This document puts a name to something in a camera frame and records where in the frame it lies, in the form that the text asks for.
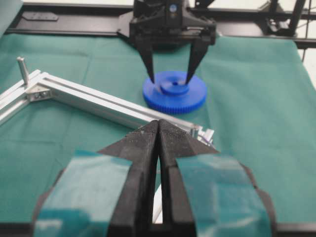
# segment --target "metal frame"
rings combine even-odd
[[[101,91],[35,70],[28,74],[24,59],[18,57],[23,80],[0,95],[0,125],[31,102],[54,99],[136,129],[153,120],[164,119],[211,146],[214,131],[166,115]]]
[[[269,33],[267,24],[267,19],[291,19],[290,27],[294,33],[299,19],[316,20],[316,12],[308,14],[302,8],[303,4],[297,4],[293,11],[280,11],[277,7],[278,1],[272,0],[267,9],[190,8],[190,11],[196,16],[213,18],[217,22],[218,31],[224,36],[289,39],[294,40],[299,49],[316,48],[316,39],[284,34],[275,36]],[[6,33],[117,37],[119,16],[132,10],[132,6],[123,5],[24,3]],[[23,17],[24,13],[29,12],[47,13],[48,18],[54,13],[58,19],[45,21]]]

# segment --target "blue gear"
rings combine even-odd
[[[148,106],[166,114],[185,114],[199,108],[206,99],[206,85],[197,76],[185,85],[186,77],[186,72],[167,71],[155,74],[155,84],[147,78],[143,96]]]

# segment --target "green cloth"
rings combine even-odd
[[[0,0],[0,38],[22,7],[21,0]]]
[[[271,236],[266,209],[237,160],[207,154],[177,163],[198,237]]]
[[[106,236],[131,164],[112,156],[76,152],[41,208],[34,236]]]
[[[154,56],[155,71],[185,71],[190,47]],[[21,79],[17,56],[40,69],[145,106],[137,51],[102,37],[6,35],[1,91]],[[316,221],[316,92],[295,44],[218,38],[197,70],[206,103],[179,116],[215,130],[214,145],[253,170],[280,222]],[[0,127],[0,222],[29,221],[39,194],[75,149],[97,151],[130,129],[54,101],[29,105]]]

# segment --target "aluminum frame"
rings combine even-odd
[[[211,129],[117,98],[101,91],[35,70],[21,67],[23,80],[0,95],[0,126],[28,104],[53,99],[94,115],[137,129],[153,120],[164,119],[212,146]]]

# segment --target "blue tape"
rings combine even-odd
[[[131,163],[121,158],[76,152],[45,201],[34,236],[106,236]]]
[[[270,237],[265,207],[240,163],[225,155],[178,158],[198,237]]]

